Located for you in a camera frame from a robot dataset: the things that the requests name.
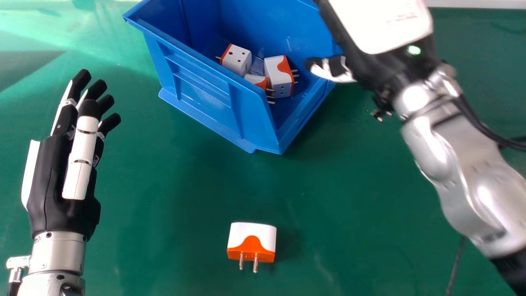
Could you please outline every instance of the green table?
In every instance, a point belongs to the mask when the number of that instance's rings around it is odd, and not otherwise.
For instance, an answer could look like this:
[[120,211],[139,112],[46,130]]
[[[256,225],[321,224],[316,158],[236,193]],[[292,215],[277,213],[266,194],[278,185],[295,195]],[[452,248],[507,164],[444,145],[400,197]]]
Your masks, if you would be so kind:
[[[0,261],[31,250],[20,202],[28,144],[46,137],[85,67],[123,118],[99,166],[88,295],[443,295],[459,235],[398,121],[366,113],[370,94],[338,86],[285,155],[247,154],[157,97],[143,37],[121,17],[134,4],[0,2]],[[526,133],[526,11],[433,14],[439,51],[481,118]],[[523,154],[505,156],[526,173]],[[278,228],[277,262],[257,275],[226,257],[240,220]],[[512,292],[469,244],[454,295]]]

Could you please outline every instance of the robotic hand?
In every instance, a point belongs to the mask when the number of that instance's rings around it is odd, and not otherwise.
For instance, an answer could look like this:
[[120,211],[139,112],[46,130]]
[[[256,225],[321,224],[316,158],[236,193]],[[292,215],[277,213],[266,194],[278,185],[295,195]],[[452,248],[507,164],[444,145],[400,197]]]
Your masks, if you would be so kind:
[[395,111],[416,165],[436,188],[450,224],[526,295],[526,182],[500,154],[526,146],[475,116],[454,69],[439,59],[423,0],[315,0],[343,55],[306,67],[374,92],[382,120]]
[[81,70],[69,82],[51,135],[30,143],[22,203],[29,213],[33,250],[7,261],[8,296],[84,295],[86,243],[100,218],[95,168],[106,135],[120,123],[116,113],[100,121],[114,104],[111,95],[97,100],[106,91],[104,81],[80,95],[90,80],[90,73]]

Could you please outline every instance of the robotic thumb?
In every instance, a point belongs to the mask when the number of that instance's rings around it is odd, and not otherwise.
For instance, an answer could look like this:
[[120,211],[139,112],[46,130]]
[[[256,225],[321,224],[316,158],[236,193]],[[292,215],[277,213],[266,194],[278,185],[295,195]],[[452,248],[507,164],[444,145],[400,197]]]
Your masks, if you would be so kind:
[[308,58],[305,61],[305,68],[312,74],[332,82],[356,82],[352,76],[351,70],[346,65],[345,56],[343,55],[335,55],[326,58]]

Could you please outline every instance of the green light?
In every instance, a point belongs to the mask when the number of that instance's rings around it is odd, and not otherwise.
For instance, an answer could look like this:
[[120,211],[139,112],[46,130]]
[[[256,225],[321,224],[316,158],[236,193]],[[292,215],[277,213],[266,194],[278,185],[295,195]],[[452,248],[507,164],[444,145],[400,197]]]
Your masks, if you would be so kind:
[[407,52],[412,55],[419,55],[422,53],[422,50],[418,46],[409,45],[407,47]]

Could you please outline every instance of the blue box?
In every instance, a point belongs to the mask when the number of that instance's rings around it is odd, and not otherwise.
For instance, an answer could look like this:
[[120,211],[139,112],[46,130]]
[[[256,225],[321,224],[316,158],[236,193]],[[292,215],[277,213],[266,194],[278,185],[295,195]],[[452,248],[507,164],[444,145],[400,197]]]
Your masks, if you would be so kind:
[[[283,154],[335,86],[304,67],[340,52],[312,0],[145,0],[124,19],[144,34],[159,97],[249,153]],[[229,43],[259,59],[285,54],[299,70],[294,96],[269,105],[219,65]]]

